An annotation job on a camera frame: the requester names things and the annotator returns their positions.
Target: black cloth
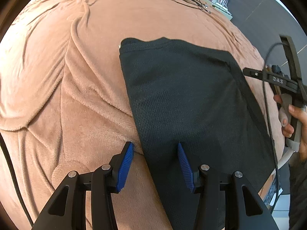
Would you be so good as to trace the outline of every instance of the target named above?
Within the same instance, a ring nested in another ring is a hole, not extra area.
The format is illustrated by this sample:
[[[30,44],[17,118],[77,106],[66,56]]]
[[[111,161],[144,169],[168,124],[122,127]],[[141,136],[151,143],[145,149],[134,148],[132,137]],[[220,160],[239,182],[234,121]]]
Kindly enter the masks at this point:
[[[177,157],[184,142],[203,164],[240,170],[259,191],[274,169],[260,107],[229,52],[160,38],[124,39],[120,62],[144,156],[174,230],[192,230],[199,195]],[[225,201],[220,201],[220,229]]]
[[[307,229],[307,161],[299,158],[290,167],[289,226],[293,230]]]

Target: bed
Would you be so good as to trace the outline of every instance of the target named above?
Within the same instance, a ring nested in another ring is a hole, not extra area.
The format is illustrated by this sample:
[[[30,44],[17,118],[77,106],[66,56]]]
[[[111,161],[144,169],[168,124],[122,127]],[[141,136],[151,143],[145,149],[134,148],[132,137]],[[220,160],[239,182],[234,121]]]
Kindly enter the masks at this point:
[[[30,215],[71,170],[95,170],[135,144],[125,188],[113,196],[120,230],[171,229],[146,165],[119,61],[120,42],[160,37],[229,51],[239,66],[262,69],[248,39],[217,10],[171,0],[32,0],[0,43],[0,132]],[[265,115],[262,84],[246,78]],[[268,103],[278,158],[284,148],[278,110]],[[19,230],[30,229],[4,155],[0,202]],[[272,177],[259,194],[265,197]],[[129,205],[129,210],[122,205]],[[90,194],[87,229],[91,229]]]

